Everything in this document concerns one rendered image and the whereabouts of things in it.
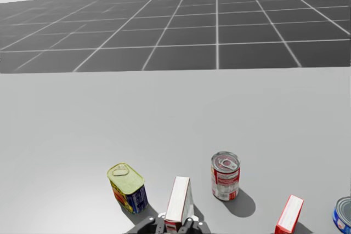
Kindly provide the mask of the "red and white carton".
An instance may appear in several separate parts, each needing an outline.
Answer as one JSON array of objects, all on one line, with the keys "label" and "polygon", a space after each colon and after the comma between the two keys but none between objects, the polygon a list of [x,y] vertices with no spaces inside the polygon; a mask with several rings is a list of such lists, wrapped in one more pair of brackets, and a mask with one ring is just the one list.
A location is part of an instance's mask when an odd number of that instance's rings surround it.
[{"label": "red and white carton", "polygon": [[176,233],[187,218],[195,215],[189,177],[176,176],[164,217],[168,233]]}]

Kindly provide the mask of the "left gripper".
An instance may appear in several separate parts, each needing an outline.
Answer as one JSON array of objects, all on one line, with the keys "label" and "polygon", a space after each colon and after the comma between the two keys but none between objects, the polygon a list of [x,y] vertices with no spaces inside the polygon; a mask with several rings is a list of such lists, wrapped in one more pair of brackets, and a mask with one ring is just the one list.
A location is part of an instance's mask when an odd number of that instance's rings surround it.
[{"label": "left gripper", "polygon": [[179,231],[171,233],[166,230],[165,215],[163,212],[157,216],[149,216],[149,222],[140,222],[125,234],[212,234],[208,225],[201,222],[197,216],[186,218]]}]

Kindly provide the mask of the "blue flat can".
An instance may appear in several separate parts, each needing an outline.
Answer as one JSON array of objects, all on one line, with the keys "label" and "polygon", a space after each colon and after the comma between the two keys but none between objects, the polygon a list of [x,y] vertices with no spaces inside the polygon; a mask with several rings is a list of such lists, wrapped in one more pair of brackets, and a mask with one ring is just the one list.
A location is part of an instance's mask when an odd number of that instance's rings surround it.
[{"label": "blue flat can", "polygon": [[336,202],[332,218],[343,234],[351,234],[351,196],[342,197]]}]

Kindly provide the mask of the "red and white can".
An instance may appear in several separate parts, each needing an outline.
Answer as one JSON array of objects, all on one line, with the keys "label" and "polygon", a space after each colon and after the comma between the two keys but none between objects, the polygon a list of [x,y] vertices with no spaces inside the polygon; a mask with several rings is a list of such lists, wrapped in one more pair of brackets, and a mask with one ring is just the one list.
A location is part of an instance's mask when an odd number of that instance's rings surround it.
[{"label": "red and white can", "polygon": [[219,151],[211,158],[212,193],[221,201],[232,201],[239,194],[241,161],[228,151]]}]

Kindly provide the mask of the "green and blue rectangular can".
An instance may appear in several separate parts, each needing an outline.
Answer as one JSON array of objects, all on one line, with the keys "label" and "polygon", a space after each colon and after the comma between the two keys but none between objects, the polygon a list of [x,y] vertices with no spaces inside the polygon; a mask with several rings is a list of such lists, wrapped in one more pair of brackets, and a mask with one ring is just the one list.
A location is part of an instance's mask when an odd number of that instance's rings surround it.
[{"label": "green and blue rectangular can", "polygon": [[149,202],[144,178],[130,165],[121,162],[111,167],[107,173],[114,196],[118,203],[131,214],[140,214]]}]

